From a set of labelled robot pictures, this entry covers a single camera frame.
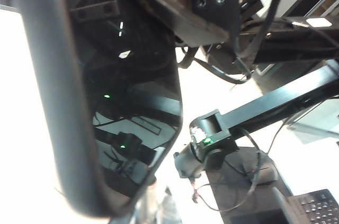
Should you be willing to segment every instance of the keyboard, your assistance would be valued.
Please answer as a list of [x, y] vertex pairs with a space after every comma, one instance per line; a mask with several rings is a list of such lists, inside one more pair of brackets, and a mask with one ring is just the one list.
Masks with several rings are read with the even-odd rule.
[[339, 224], [339, 205], [329, 192], [320, 190], [288, 197], [303, 219], [312, 224]]

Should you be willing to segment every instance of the white surface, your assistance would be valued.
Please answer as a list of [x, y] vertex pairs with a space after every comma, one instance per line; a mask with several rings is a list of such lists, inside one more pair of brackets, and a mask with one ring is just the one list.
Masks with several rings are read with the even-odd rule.
[[323, 17], [316, 19], [306, 19], [306, 22], [313, 27], [330, 27], [332, 25], [332, 23], [329, 20]]
[[73, 211], [58, 179], [21, 16], [0, 10], [1, 223], [107, 223]]

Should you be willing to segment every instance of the monitor arm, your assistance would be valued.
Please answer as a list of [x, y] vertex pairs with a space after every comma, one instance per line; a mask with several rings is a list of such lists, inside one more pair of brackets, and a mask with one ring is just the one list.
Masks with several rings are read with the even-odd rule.
[[219, 169], [224, 157], [238, 150], [235, 140], [242, 128], [253, 132], [339, 94], [339, 64], [328, 60], [324, 67], [302, 76], [254, 101], [221, 115], [214, 110], [190, 124], [192, 141], [175, 153], [181, 178], [197, 178], [203, 170]]

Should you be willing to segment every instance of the white light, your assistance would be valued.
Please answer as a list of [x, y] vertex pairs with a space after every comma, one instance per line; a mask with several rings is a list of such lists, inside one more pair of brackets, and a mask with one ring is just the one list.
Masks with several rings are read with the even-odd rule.
[[119, 58], [125, 59], [126, 57], [128, 57], [129, 53], [131, 53], [131, 50], [127, 50], [127, 51], [125, 51], [125, 52], [121, 52], [121, 53], [119, 54]]
[[329, 20], [323, 17], [319, 17], [316, 19], [306, 19], [306, 21], [313, 27], [329, 27], [332, 25], [332, 23]]
[[292, 22], [292, 24], [297, 25], [297, 26], [301, 26], [301, 27], [306, 27], [306, 28], [309, 27], [308, 24], [304, 24], [304, 23], [300, 23], [300, 22], [296, 22], [296, 21]]

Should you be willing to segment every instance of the metal frame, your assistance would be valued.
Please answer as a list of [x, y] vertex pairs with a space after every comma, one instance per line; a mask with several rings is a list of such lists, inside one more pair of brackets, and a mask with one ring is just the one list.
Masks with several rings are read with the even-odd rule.
[[66, 0], [15, 0], [22, 14], [63, 192], [88, 216], [131, 211], [174, 143], [158, 159], [133, 198], [110, 189], [98, 162], [84, 84]]
[[194, 119], [192, 142], [174, 155], [182, 178], [199, 177], [203, 169], [219, 169], [224, 157], [238, 148], [235, 140], [339, 94], [339, 64], [335, 60], [291, 83], [224, 115], [214, 110]]

